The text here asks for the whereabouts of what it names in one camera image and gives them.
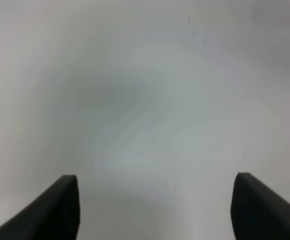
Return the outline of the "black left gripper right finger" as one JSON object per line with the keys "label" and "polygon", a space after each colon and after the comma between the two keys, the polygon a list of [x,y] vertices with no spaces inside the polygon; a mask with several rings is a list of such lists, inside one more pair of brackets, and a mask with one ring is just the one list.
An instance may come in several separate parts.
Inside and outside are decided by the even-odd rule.
{"label": "black left gripper right finger", "polygon": [[231,221],[237,240],[290,240],[290,203],[247,172],[235,178]]}

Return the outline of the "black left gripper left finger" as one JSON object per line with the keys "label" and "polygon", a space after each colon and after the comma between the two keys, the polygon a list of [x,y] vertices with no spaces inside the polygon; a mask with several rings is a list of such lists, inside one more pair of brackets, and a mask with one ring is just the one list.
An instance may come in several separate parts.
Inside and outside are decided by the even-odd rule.
{"label": "black left gripper left finger", "polygon": [[78,179],[63,175],[0,226],[0,240],[75,240],[79,225]]}

